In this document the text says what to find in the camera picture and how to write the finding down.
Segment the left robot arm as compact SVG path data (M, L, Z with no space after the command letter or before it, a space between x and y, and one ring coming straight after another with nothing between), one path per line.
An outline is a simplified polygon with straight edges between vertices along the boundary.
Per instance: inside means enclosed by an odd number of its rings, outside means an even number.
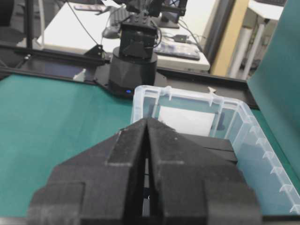
M108 88L128 96L140 85L153 85L157 71L154 48L160 44L158 26L152 17L161 12L184 16L187 1L171 3L169 0L122 0L132 15L120 23L120 46L114 48L108 76Z

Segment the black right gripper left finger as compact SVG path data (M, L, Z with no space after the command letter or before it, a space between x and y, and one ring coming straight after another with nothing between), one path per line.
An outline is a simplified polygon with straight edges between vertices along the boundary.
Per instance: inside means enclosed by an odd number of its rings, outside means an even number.
M27 212L29 225L123 225L143 212L144 136L139 120L56 165Z

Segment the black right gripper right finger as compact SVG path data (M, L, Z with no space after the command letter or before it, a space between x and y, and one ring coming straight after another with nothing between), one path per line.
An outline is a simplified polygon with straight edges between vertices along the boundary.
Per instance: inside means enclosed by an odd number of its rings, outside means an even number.
M233 163L147 120L153 184L164 225L259 225L255 192Z

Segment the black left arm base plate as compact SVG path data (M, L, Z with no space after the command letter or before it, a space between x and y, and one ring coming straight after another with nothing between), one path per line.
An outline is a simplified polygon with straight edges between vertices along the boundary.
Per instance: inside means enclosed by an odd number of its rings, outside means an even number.
M20 75L34 76L67 82L76 82L75 75L85 70L83 84L96 85L106 92L120 98L132 98L135 87L125 87L113 83L110 63L103 65L47 58L33 55L12 72Z

